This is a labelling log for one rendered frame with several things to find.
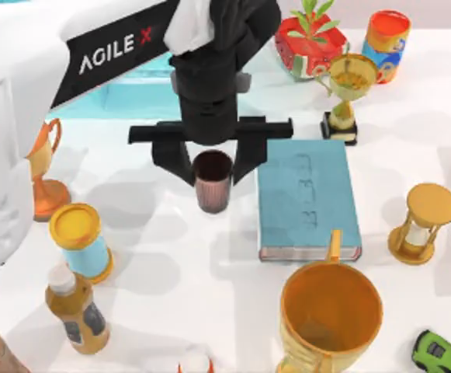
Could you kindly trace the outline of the light blue rack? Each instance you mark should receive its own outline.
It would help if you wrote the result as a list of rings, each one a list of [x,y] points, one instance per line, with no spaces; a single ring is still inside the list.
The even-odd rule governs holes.
[[[52,110],[48,117],[174,120],[180,111],[170,79],[170,57],[169,53],[163,54]]]

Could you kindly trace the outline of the large gold trophy cup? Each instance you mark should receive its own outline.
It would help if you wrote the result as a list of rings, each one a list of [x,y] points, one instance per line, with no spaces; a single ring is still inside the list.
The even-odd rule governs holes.
[[[326,259],[301,267],[284,284],[284,356],[276,373],[343,373],[380,330],[380,295],[363,273],[341,263],[341,242],[342,232],[334,230]]]

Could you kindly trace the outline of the blue book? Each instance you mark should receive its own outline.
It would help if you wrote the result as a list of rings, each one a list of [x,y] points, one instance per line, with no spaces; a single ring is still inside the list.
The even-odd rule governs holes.
[[[256,169],[260,260],[323,260],[338,229],[341,259],[356,261],[362,238],[344,142],[270,140],[267,152]]]

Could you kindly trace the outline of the gold trophy with black base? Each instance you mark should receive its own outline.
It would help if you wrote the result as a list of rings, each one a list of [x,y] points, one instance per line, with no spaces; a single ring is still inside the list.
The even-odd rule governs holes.
[[[341,140],[350,146],[357,144],[358,127],[352,102],[368,93],[377,75],[372,60],[361,54],[347,53],[332,59],[327,71],[314,76],[328,96],[340,99],[331,111],[324,112],[320,123],[323,139]]]

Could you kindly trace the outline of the red plant pot with plant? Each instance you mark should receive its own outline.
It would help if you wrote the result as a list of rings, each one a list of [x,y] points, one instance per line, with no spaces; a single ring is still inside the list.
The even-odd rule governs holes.
[[[303,9],[293,10],[274,36],[284,68],[296,80],[325,73],[332,59],[349,52],[350,43],[338,28],[340,22],[327,15],[334,1],[302,0]]]

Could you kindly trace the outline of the pink ribbed cup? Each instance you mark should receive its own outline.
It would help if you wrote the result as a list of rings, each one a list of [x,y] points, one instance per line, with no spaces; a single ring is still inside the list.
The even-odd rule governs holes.
[[[218,214],[227,208],[232,166],[232,159],[220,150],[206,150],[194,158],[194,188],[202,211]]]

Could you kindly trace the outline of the blue can with yellow lid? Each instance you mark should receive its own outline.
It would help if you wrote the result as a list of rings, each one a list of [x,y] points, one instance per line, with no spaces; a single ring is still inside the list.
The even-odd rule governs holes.
[[[70,270],[93,284],[111,274],[113,255],[102,235],[101,219],[94,207],[83,203],[64,205],[51,216],[49,230]]]

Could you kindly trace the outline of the green toy car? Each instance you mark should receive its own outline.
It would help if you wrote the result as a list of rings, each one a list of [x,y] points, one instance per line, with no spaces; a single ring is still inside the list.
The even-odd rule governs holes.
[[[411,359],[426,373],[451,373],[451,343],[426,329],[418,335]]]

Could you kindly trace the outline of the brown bottle with white cap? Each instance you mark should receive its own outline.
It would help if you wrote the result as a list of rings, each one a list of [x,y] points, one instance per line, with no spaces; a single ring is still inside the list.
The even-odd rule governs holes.
[[[45,300],[77,352],[96,354],[107,345],[109,325],[94,302],[89,280],[60,263],[50,270]]]

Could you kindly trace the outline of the gold hourglass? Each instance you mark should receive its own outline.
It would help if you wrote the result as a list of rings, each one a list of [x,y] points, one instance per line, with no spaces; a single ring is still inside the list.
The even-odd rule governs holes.
[[[394,228],[387,240],[389,251],[402,263],[427,263],[435,251],[441,227],[451,223],[451,191],[437,183],[419,183],[407,196],[404,223]]]

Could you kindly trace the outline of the orange trophy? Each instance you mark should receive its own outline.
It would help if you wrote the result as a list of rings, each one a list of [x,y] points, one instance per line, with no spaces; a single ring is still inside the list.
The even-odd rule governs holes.
[[[56,152],[62,135],[58,118],[44,122],[36,142],[27,155],[33,181],[34,220],[49,221],[52,214],[71,202],[67,186],[59,180],[45,180],[52,156]]]

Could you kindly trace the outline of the orange and white object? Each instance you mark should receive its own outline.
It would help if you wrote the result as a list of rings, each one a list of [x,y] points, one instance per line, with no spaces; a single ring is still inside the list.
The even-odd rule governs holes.
[[[213,360],[202,352],[187,352],[179,359],[177,373],[215,373]]]

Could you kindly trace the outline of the orange and blue can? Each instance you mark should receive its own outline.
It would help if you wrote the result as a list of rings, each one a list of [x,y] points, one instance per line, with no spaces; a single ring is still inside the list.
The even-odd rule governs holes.
[[[377,84],[386,84],[394,79],[410,28],[410,19],[398,11],[380,10],[371,15],[362,55],[377,66]]]

